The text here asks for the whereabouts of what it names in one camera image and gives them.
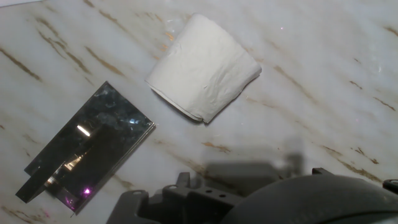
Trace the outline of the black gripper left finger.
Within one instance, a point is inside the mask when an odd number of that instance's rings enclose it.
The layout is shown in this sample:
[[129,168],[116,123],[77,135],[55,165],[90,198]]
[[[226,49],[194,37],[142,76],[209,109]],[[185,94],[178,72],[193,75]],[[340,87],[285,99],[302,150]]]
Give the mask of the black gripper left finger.
[[190,174],[150,196],[145,190],[121,194],[107,224],[219,224],[242,197],[211,187],[193,189]]

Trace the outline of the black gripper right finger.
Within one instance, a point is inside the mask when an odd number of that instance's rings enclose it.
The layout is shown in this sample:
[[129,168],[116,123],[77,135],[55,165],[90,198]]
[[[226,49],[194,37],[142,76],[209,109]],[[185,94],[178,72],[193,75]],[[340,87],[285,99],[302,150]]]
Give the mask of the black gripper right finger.
[[[323,174],[323,175],[332,175],[331,172],[323,169],[323,168],[313,168],[312,174]],[[382,187],[390,192],[397,194],[397,179],[388,179],[382,182]]]

